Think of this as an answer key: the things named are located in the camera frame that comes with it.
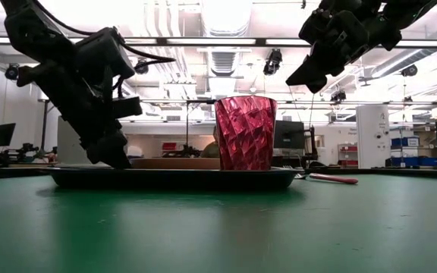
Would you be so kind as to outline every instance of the white wall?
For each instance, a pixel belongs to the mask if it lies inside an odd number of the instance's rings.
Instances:
[[[202,149],[207,143],[211,142],[213,126],[214,124],[190,125],[190,144],[198,149]],[[161,150],[163,138],[166,141],[184,140],[186,124],[125,123],[123,124],[123,131],[128,136],[139,135],[130,137],[130,143],[136,143],[136,145],[139,143],[146,157],[158,156],[159,153],[157,151]],[[324,136],[325,156],[322,158],[322,163],[327,165],[338,162],[338,144],[357,142],[357,128],[354,124],[316,126],[315,134],[317,136]]]
[[[38,102],[40,90],[36,85],[17,87],[0,71],[0,124],[16,123],[11,148],[23,143],[40,145],[43,104]],[[56,119],[49,118],[47,148],[56,146]]]
[[[315,126],[315,135],[324,138],[325,157],[322,158],[322,163],[326,165],[338,163],[338,144],[357,142],[355,124]]]

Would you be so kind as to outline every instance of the blue bin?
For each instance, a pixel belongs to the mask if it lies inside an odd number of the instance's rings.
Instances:
[[[391,158],[392,166],[401,166],[401,158]],[[419,166],[419,158],[418,157],[410,157],[404,158],[404,163],[406,167]]]
[[[437,166],[437,158],[419,158],[421,166]]]
[[[391,139],[391,144],[393,146],[397,146],[397,147],[409,146],[409,139],[415,139],[417,141],[417,145],[415,145],[415,146],[419,145],[419,137],[418,136],[406,136],[406,137],[403,137],[402,140],[400,137],[394,138],[394,139]]]

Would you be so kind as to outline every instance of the black cable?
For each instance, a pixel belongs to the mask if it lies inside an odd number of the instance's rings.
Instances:
[[[43,7],[43,5],[38,1],[38,0],[33,0],[33,3],[42,10],[42,12],[50,17],[50,19],[54,20],[54,22],[56,22],[57,24],[59,24],[60,26],[64,27],[67,30],[70,30],[71,32],[80,34],[80,35],[84,35],[84,36],[91,36],[94,34],[94,32],[90,32],[90,31],[84,31],[84,30],[78,30],[74,27],[70,27],[67,24],[65,24],[64,22],[60,21],[57,17],[55,17],[52,13],[50,13],[49,10],[47,10],[45,7]],[[163,62],[173,62],[176,61],[174,58],[169,58],[169,57],[161,57],[161,56],[157,56],[157,55],[153,55],[153,54],[149,54],[149,53],[145,53],[145,52],[141,52],[139,50],[133,49],[132,47],[130,47],[129,45],[126,45],[126,42],[124,41],[124,39],[121,39],[120,42],[121,46],[123,46],[125,49],[127,49],[129,52],[133,52],[134,54],[137,54],[139,56],[143,56],[145,58],[152,58],[155,60],[160,60]]]
[[[136,64],[136,66],[134,67],[134,70],[137,71],[138,69],[151,65],[151,64],[162,64],[162,63],[167,63],[169,62],[168,60],[155,60],[155,61],[147,61],[147,62],[143,62],[140,64]],[[118,82],[112,87],[112,90],[118,90],[118,97],[119,99],[124,98],[124,96],[122,95],[122,85],[124,84],[124,78],[119,77]]]
[[[78,30],[76,28],[73,28],[71,26],[68,26],[67,24],[65,24],[64,22],[60,21],[57,17],[53,16],[52,13],[50,13],[49,10],[47,10],[45,7],[43,7],[42,3],[40,3],[38,0],[33,0],[33,3],[43,11],[43,13],[50,17],[50,19],[54,20],[57,24],[61,25],[62,27],[66,28],[67,30],[70,30],[71,32],[75,32],[77,34],[80,35],[84,35],[84,36],[91,36],[92,34],[94,34],[94,32],[89,32],[89,31],[83,31],[83,30]]]
[[[137,49],[133,49],[129,45],[126,45],[124,40],[121,41],[121,46],[124,47],[129,52],[132,52],[132,53],[134,53],[136,55],[139,55],[139,56],[142,56],[144,58],[152,58],[152,59],[155,59],[155,60],[159,60],[161,62],[173,62],[173,61],[176,61],[174,58],[156,56],[156,55],[153,55],[153,54],[150,54],[150,53],[141,52],[141,51],[139,51]]]

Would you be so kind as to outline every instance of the ceiling light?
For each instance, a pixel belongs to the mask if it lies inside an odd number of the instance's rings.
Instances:
[[[152,38],[126,38],[126,44],[132,45],[155,45],[157,43],[156,39]]]
[[[199,53],[210,53],[210,52],[218,52],[218,53],[251,53],[252,49],[221,49],[221,48],[198,48],[196,49]]]
[[[270,46],[310,46],[310,44],[302,39],[267,39],[266,45]]]
[[[255,39],[238,38],[170,38],[168,44],[175,45],[254,45]]]
[[[437,46],[437,40],[414,40],[414,41],[400,41],[397,45],[401,47],[411,47],[411,48],[425,48]]]

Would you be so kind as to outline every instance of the robotic hand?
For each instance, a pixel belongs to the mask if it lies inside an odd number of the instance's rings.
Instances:
[[[149,64],[174,61],[139,52],[124,43],[115,28],[96,33],[69,27],[53,17],[37,0],[1,0],[11,45],[38,61],[34,68],[18,68],[18,86],[36,83],[80,136],[80,144],[95,164],[130,168],[118,118],[141,115],[139,97],[123,98],[121,86],[135,70]],[[73,44],[53,23],[87,36]],[[133,67],[125,50],[153,58]],[[114,86],[112,80],[119,76]],[[112,98],[118,89],[119,97]]]
[[[299,37],[312,47],[303,64],[286,80],[306,84],[312,93],[338,76],[344,66],[382,45],[391,51],[409,27],[437,4],[437,0],[322,0],[304,23]]]

